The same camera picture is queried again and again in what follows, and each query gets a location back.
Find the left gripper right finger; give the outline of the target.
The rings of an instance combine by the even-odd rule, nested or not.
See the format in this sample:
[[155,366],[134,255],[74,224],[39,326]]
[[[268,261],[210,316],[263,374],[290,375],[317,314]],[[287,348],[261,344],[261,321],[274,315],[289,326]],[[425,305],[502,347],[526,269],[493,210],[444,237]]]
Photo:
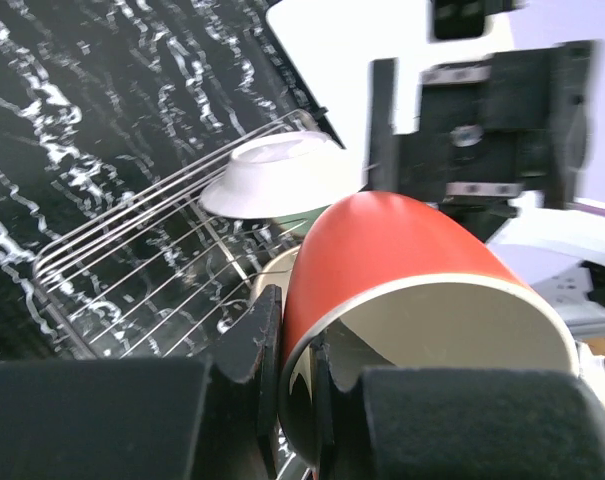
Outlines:
[[574,376],[384,366],[343,390],[311,349],[321,479],[605,479],[605,409]]

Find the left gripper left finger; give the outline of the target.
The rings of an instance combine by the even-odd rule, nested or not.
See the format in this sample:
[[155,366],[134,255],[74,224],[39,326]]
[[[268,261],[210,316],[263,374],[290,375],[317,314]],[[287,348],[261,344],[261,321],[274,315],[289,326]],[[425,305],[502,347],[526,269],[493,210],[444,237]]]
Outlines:
[[193,358],[0,364],[0,479],[273,479],[282,293]]

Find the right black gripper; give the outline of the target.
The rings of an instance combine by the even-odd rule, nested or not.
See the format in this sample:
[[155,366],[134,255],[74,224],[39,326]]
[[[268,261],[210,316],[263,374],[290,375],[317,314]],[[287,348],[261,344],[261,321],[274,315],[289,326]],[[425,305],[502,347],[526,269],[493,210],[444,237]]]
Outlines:
[[414,132],[370,111],[368,188],[470,209],[539,191],[544,207],[567,208],[587,159],[601,50],[571,41],[422,72]]

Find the orange ceramic mug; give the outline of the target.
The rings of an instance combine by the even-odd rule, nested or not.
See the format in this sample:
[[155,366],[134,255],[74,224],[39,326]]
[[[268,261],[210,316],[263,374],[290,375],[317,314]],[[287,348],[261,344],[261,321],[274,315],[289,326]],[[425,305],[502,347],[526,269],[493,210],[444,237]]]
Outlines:
[[399,367],[579,372],[560,315],[481,240],[418,200],[359,192],[313,223],[286,292],[279,420],[306,462],[309,346],[335,322]]

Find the pale green bowl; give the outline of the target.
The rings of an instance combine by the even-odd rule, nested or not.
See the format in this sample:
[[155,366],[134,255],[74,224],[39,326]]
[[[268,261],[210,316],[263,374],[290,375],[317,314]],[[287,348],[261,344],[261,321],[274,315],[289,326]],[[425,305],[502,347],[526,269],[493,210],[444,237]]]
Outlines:
[[320,207],[307,212],[276,217],[271,220],[271,223],[283,234],[293,238],[303,239],[308,234],[317,218],[326,209],[327,207]]

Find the white grey rimmed plate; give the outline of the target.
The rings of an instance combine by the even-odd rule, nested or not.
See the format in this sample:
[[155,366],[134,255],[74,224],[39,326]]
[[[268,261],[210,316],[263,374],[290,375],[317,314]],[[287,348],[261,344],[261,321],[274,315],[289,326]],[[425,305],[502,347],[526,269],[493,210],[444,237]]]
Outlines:
[[235,148],[221,177],[202,191],[200,204],[227,218],[276,218],[331,205],[365,184],[361,161],[331,137],[294,131]]

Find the orange white bowl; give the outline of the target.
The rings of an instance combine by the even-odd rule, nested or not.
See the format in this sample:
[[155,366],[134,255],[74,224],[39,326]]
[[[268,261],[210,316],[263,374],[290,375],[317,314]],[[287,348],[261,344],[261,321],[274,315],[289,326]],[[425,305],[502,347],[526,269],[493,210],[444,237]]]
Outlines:
[[282,290],[282,301],[285,301],[291,270],[299,250],[299,246],[291,248],[276,256],[262,268],[252,285],[250,294],[251,302],[255,302],[268,285],[276,285],[279,287]]

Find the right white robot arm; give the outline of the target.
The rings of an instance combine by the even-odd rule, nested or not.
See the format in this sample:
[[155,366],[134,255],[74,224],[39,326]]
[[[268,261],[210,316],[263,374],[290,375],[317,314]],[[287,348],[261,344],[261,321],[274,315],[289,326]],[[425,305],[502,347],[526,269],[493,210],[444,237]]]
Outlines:
[[578,194],[596,40],[440,64],[393,127],[396,62],[370,65],[369,181],[438,207],[480,240],[519,247],[575,338],[605,337],[605,203]]

